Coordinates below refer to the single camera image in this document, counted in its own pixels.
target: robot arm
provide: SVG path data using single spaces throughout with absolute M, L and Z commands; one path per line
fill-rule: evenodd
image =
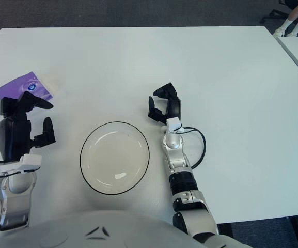
M 162 111 L 154 108 L 154 101 L 149 97 L 148 116 L 166 124 L 163 127 L 162 148 L 165 153 L 164 163 L 172 192 L 173 209 L 176 212 L 173 216 L 173 226 L 209 248 L 249 247 L 228 236 L 219 235 L 217 224 L 202 192 L 198 189 L 189 161 L 183 152 L 184 141 L 180 135 L 183 131 L 180 121 L 181 101 L 173 85 L 166 84 L 153 95 L 168 100 L 166 114 L 163 115 Z
M 202 192 L 198 190 L 191 166 L 183 152 L 183 138 L 174 131 L 180 127 L 178 117 L 167 119 L 162 142 L 173 209 L 176 211 L 173 225 L 204 243 L 209 237 L 218 234 L 218 228 Z
M 29 154 L 35 146 L 56 142 L 52 121 L 47 117 L 43 132 L 30 139 L 31 124 L 26 113 L 34 107 L 51 109 L 53 105 L 25 91 L 19 99 L 1 99 L 0 152 L 0 238 L 29 225 L 30 197 L 41 166 L 41 155 Z

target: clear glass plate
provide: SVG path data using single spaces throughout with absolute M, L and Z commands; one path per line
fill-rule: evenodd
M 149 146 L 139 129 L 125 122 L 109 122 L 96 128 L 85 140 L 80 168 L 94 190 L 116 195 L 138 184 L 149 159 Z

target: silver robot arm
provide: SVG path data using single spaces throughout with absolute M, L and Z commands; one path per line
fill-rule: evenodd
M 42 156 L 24 154 L 19 162 L 0 165 L 0 239 L 29 226 L 30 199 L 35 172 Z
M 197 187 L 191 166 L 183 152 L 183 138 L 179 132 L 175 132 L 181 128 L 181 122 L 178 117 L 174 117 L 167 119 L 166 123 L 162 148 L 173 209 L 176 211 L 173 226 L 206 247 L 249 247 L 230 237 L 218 235 L 217 224 Z

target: gray carpet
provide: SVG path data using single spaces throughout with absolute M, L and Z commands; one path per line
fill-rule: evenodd
M 278 0 L 0 0 L 0 29 L 261 26 L 261 17 L 273 8 L 289 12 Z M 267 20 L 265 26 L 273 32 L 282 22 Z M 287 218 L 233 223 L 232 230 L 236 239 L 254 248 L 298 247 Z

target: purple card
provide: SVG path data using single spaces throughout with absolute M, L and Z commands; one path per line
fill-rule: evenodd
M 33 72 L 23 75 L 17 79 L 10 81 L 9 83 L 0 87 L 0 99 L 3 97 L 11 97 L 18 99 L 25 91 L 32 93 L 36 97 L 40 97 L 44 100 L 52 98 L 51 94 L 44 87 L 44 85 L 38 80 Z

